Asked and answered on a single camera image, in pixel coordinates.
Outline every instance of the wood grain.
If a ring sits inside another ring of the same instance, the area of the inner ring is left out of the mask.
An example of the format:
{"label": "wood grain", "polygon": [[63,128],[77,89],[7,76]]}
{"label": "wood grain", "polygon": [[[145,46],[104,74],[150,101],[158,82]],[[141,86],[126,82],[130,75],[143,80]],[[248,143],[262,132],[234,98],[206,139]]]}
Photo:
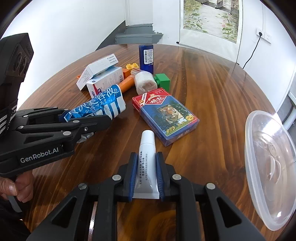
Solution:
{"label": "wood grain", "polygon": [[[138,45],[112,45],[67,66],[21,106],[74,108],[90,99],[79,91],[76,76],[85,66],[114,53],[119,64],[139,63]],[[215,183],[253,222],[267,240],[275,240],[282,229],[272,232],[257,215],[249,194],[244,167],[244,127],[253,110],[275,113],[272,105],[237,64],[198,50],[154,45],[154,73],[171,79],[170,93],[191,110],[200,122],[197,128],[172,145],[156,139],[166,163],[199,184]],[[76,154],[34,170],[35,196],[25,223],[32,231],[79,183],[98,183],[115,174],[138,152],[142,131],[149,129],[132,107],[133,87],[124,93],[126,110],[108,130],[96,133],[76,146]],[[175,206],[156,200],[134,200],[118,206],[118,240],[175,240]]]}

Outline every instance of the clear plastic lid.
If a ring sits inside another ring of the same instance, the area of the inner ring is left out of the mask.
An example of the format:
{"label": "clear plastic lid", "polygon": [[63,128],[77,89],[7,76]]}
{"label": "clear plastic lid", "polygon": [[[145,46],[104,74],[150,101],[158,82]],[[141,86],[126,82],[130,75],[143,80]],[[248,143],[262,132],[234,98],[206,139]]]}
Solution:
{"label": "clear plastic lid", "polygon": [[295,145],[283,125],[264,111],[250,113],[245,131],[245,166],[253,204],[264,224],[278,230],[295,210]]}

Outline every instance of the medicine box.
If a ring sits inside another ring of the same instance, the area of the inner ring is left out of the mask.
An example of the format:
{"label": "medicine box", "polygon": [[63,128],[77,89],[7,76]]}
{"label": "medicine box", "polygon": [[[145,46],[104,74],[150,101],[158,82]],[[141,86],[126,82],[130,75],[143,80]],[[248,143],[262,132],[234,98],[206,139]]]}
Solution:
{"label": "medicine box", "polygon": [[122,68],[112,66],[86,82],[86,86],[91,98],[93,98],[110,86],[118,85],[121,81],[123,81]]}
{"label": "medicine box", "polygon": [[118,60],[115,54],[110,54],[104,58],[92,62],[85,68],[76,85],[80,90],[82,90],[86,82],[89,81],[92,77],[96,76],[99,73],[102,73],[103,71],[107,70],[109,67],[117,63]]}

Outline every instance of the blue bottle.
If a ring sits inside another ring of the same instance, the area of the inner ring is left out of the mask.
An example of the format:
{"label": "blue bottle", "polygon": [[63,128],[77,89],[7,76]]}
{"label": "blue bottle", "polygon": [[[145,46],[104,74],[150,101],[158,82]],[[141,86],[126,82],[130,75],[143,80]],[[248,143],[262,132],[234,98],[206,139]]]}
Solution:
{"label": "blue bottle", "polygon": [[153,74],[153,45],[139,45],[140,69]]}

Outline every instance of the orange block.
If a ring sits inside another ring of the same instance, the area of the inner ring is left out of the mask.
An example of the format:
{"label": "orange block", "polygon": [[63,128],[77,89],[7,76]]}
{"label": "orange block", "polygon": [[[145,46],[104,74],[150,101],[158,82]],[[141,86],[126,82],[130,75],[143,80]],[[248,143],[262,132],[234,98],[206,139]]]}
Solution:
{"label": "orange block", "polygon": [[131,75],[131,69],[124,69],[124,68],[122,68],[122,72],[123,72],[123,77],[125,79]]}

